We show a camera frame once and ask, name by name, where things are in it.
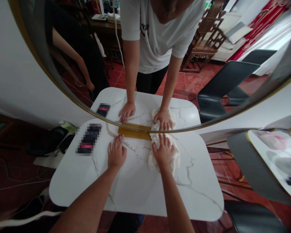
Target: white cloth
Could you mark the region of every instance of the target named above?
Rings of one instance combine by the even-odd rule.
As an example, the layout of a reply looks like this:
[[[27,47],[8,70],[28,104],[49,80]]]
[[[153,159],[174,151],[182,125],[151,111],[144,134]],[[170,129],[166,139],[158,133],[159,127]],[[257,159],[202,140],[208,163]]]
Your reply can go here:
[[[152,111],[152,119],[154,119],[156,113],[159,111],[159,108],[158,109],[154,109]],[[176,127],[176,117],[175,115],[170,111],[170,109],[168,109],[168,116],[171,118],[172,122],[173,122],[173,126],[172,126],[172,129],[175,129]],[[155,125],[152,126],[152,130],[158,130],[159,129],[159,124],[160,124],[160,121],[158,120],[157,123]],[[156,148],[159,149],[160,147],[160,143],[159,143],[159,136],[158,134],[150,134],[150,137],[151,137],[151,140],[152,140],[152,143],[156,143]],[[166,137],[169,138],[170,140],[170,143],[171,145],[174,145],[175,147],[175,151],[172,155],[172,158],[171,158],[171,162],[170,162],[170,168],[172,170],[172,175],[174,176],[175,174],[175,169],[176,168],[179,168],[180,166],[180,152],[179,152],[179,148],[176,144],[176,142],[174,141],[174,139],[172,138],[172,136],[170,134],[166,134]],[[153,150],[150,151],[150,154],[149,154],[149,157],[148,157],[148,166],[150,168],[151,171],[153,170],[157,170],[159,173],[160,173],[160,170],[159,170],[159,166],[157,164],[157,161],[154,157],[154,154],[153,154]]]
[[[178,18],[161,24],[150,0],[120,4],[122,39],[140,40],[139,72],[144,74],[165,68],[171,54],[184,57],[205,10],[205,0],[195,0]]]

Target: hand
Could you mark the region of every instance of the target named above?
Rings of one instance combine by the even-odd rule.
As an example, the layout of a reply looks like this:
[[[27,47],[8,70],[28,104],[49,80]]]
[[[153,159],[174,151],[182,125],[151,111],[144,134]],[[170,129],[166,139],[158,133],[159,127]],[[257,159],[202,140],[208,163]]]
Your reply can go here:
[[[175,151],[175,147],[171,145],[169,138],[166,137],[166,134],[163,135],[158,135],[160,143],[159,149],[156,149],[156,143],[152,144],[153,154],[160,169],[165,166],[170,168],[171,157]]]
[[[113,145],[111,142],[108,146],[108,168],[118,168],[124,164],[126,159],[127,149],[123,146],[124,134],[122,137],[117,136],[114,138]]]
[[[90,91],[93,91],[95,89],[95,86],[92,82],[86,82],[87,89]]]
[[[126,103],[120,110],[119,116],[121,116],[120,122],[128,123],[128,118],[135,114],[136,107],[134,103]]]
[[[160,121],[159,130],[169,130],[172,128],[172,121],[168,116],[168,110],[159,110],[154,117],[154,124],[156,124],[157,120]]]

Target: blurred phone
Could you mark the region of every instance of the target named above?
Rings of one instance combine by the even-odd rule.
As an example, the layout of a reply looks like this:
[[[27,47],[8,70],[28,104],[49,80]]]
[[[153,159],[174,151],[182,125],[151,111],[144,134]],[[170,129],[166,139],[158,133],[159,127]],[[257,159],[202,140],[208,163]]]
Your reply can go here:
[[[109,104],[100,104],[96,112],[102,117],[106,117],[109,112],[109,109],[110,109]]]
[[[90,124],[77,149],[78,154],[91,154],[101,131],[101,124]]]

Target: towel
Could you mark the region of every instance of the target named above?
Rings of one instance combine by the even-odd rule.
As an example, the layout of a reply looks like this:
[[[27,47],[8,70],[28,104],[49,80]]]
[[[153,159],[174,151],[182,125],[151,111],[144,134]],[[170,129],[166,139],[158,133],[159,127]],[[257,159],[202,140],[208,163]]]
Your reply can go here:
[[[156,113],[158,113],[159,111],[159,108],[158,109],[154,109],[152,111],[152,119],[154,119]],[[171,118],[172,120],[172,123],[173,123],[173,126],[172,126],[172,129],[175,129],[176,127],[176,117],[175,115],[170,111],[170,109],[168,109],[168,116]],[[159,130],[159,120],[156,122],[155,125],[152,126],[152,130]],[[156,148],[159,149],[160,147],[160,143],[159,143],[159,136],[158,134],[154,134],[154,133],[151,133],[150,134],[150,137],[151,137],[151,140],[152,140],[152,143],[156,143]],[[176,144],[176,142],[174,141],[174,139],[172,138],[172,136],[170,134],[166,134],[166,137],[170,140],[170,143],[171,145],[174,145],[175,147],[175,151],[172,155],[172,158],[171,158],[171,161],[170,161],[170,168],[171,168],[171,171],[172,171],[172,175],[174,176],[175,174],[175,169],[176,168],[179,168],[180,166],[180,152],[179,152],[179,148]],[[160,173],[160,170],[159,170],[159,166],[158,166],[158,163],[154,157],[154,154],[153,154],[153,150],[150,151],[150,154],[149,154],[149,157],[148,157],[148,166],[150,168],[151,171],[153,170],[157,170],[159,173]]]

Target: red curtain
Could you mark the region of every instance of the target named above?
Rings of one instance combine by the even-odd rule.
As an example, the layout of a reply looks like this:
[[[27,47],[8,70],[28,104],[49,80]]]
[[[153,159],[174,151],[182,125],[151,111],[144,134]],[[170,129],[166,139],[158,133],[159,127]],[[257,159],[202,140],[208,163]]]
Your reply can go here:
[[[263,32],[280,16],[291,7],[291,0],[271,0],[261,10],[258,16],[249,24],[253,30],[245,36],[247,41],[234,53],[230,60],[237,60],[248,48],[250,48],[263,34]]]

